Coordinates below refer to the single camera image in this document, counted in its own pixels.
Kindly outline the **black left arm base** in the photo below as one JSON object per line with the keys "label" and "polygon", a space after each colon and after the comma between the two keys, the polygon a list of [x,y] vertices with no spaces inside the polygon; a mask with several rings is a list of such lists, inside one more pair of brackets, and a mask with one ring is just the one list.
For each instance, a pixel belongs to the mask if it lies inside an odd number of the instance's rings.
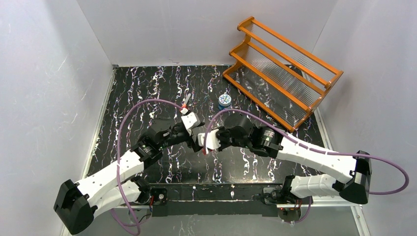
{"label": "black left arm base", "polygon": [[164,206],[167,204],[167,197],[166,188],[148,187],[141,191],[136,202],[140,205]]}

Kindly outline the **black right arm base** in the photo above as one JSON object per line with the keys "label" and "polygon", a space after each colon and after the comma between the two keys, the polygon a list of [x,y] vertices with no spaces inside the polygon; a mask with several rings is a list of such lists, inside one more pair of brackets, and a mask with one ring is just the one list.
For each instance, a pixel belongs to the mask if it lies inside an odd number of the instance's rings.
{"label": "black right arm base", "polygon": [[259,200],[265,205],[282,205],[278,207],[278,216],[287,223],[295,223],[301,218],[302,199],[290,192],[291,184],[296,176],[286,176],[284,183],[275,187],[265,187],[260,194],[253,196],[254,200]]}

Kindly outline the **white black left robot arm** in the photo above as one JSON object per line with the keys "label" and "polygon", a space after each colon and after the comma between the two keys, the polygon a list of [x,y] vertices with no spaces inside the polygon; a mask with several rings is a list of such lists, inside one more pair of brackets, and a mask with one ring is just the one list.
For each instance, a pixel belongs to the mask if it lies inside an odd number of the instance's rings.
{"label": "white black left robot arm", "polygon": [[193,129],[204,123],[191,113],[179,123],[156,119],[138,141],[119,160],[79,181],[61,184],[54,211],[70,234],[84,231],[95,217],[120,205],[147,203],[150,186],[138,174],[162,157],[163,149],[186,143],[195,151],[202,144],[193,137]]}

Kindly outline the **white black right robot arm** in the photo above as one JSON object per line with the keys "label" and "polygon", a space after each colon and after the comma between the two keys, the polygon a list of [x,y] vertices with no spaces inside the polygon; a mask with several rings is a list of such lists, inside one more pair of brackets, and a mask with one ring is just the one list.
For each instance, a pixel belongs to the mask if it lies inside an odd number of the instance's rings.
{"label": "white black right robot arm", "polygon": [[330,150],[301,141],[269,126],[256,126],[241,114],[231,114],[224,125],[209,133],[207,148],[247,148],[260,157],[293,161],[321,172],[321,175],[285,177],[282,186],[262,194],[269,203],[295,203],[310,196],[340,196],[355,204],[367,204],[371,163],[356,155],[335,155]]}

